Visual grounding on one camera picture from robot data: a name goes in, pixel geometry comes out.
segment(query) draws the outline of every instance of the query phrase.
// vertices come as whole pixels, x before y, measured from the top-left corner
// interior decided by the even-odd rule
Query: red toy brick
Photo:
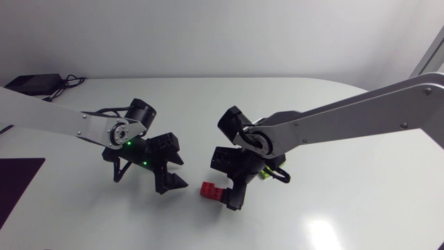
[[[208,182],[202,182],[202,187],[200,188],[200,195],[208,198],[213,199],[216,201],[220,201],[222,197],[222,188],[214,187],[214,183],[208,183]]]

